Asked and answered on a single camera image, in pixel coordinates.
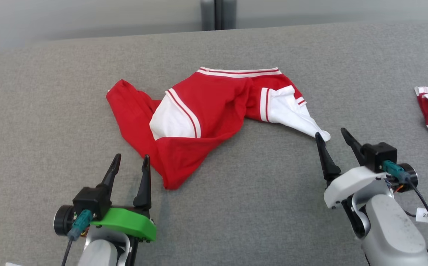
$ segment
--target cable label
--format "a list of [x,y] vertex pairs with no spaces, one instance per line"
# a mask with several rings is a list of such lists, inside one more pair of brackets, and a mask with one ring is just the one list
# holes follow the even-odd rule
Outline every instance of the cable label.
[[428,224],[428,212],[425,208],[417,208],[416,222],[425,222]]

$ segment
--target teal connector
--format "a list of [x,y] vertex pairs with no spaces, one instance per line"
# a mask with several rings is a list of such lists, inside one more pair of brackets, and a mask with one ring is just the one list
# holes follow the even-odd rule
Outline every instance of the teal connector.
[[86,230],[92,221],[92,213],[90,210],[83,210],[72,223],[72,228],[68,232],[68,238],[76,241],[81,233]]
[[405,169],[390,160],[384,161],[382,167],[385,172],[396,177],[400,184],[407,183],[406,178],[410,178],[410,174]]

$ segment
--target white paper piece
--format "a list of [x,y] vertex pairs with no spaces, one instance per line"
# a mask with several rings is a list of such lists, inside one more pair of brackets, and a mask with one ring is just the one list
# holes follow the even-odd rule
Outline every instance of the white paper piece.
[[416,222],[425,222],[428,224],[428,212],[425,208],[416,210]]

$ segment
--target gray wall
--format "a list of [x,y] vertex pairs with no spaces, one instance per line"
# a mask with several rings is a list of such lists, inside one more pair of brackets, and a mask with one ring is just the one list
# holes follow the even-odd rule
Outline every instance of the gray wall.
[[[238,28],[428,20],[428,0],[238,0]],[[200,0],[0,0],[0,51],[34,42],[201,30]]]

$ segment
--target robotic arm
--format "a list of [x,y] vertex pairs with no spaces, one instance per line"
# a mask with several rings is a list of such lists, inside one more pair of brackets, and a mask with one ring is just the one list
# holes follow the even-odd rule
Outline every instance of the robotic arm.
[[387,143],[362,146],[345,128],[341,132],[360,166],[341,175],[316,134],[327,207],[344,208],[369,265],[428,266],[425,240],[393,196],[397,190],[415,189],[415,170],[406,163],[397,165],[398,151]]
[[57,211],[55,233],[68,236],[65,265],[72,241],[86,238],[79,266],[133,266],[139,242],[155,241],[156,226],[150,219],[152,189],[150,158],[145,156],[142,180],[133,207],[112,206],[111,193],[119,171],[121,155],[117,154],[102,182],[95,188],[84,187]]

